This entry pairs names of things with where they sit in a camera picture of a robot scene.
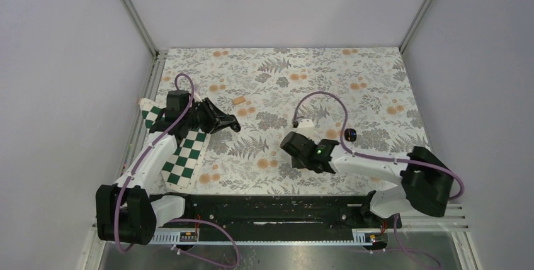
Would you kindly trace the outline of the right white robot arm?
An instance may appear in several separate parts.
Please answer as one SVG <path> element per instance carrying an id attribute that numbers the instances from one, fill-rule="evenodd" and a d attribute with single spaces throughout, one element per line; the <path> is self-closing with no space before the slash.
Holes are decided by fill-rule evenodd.
<path id="1" fill-rule="evenodd" d="M 385 191 L 373 190 L 361 206 L 361 219 L 379 226 L 391 216 L 416 210 L 430 217 L 443 217 L 453 184 L 452 173 L 426 148 L 414 147 L 406 155 L 348 152 L 337 140 L 315 143 L 305 135 L 290 132 L 280 144 L 292 158 L 292 166 L 316 173 L 355 174 L 394 184 Z"/>

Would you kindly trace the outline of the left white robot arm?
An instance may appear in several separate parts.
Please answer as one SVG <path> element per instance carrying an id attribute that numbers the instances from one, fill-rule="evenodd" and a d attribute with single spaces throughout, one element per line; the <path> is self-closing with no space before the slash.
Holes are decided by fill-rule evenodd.
<path id="1" fill-rule="evenodd" d="M 151 125 L 143 151 L 112 185 L 103 184 L 96 192 L 99 239 L 147 245 L 156 229 L 171 220 L 182 227 L 192 224 L 196 211 L 184 197 L 165 194 L 151 200 L 147 188 L 190 131 L 213 134 L 225 128 L 241 130 L 234 115 L 224 113 L 208 98 L 197 101 L 188 91 L 168 92 L 166 105 Z"/>

